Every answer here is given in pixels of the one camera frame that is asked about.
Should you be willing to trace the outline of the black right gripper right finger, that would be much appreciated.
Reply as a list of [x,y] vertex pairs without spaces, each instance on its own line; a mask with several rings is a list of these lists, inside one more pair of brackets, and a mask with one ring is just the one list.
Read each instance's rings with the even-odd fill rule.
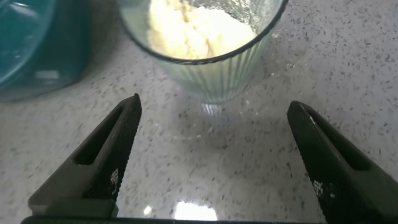
[[397,182],[308,105],[287,119],[327,223],[397,223]]

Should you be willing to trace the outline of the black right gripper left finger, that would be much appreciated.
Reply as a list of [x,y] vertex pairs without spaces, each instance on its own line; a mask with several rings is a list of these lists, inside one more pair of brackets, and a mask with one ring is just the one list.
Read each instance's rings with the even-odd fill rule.
[[28,201],[33,215],[112,217],[139,126],[138,94],[122,100]]

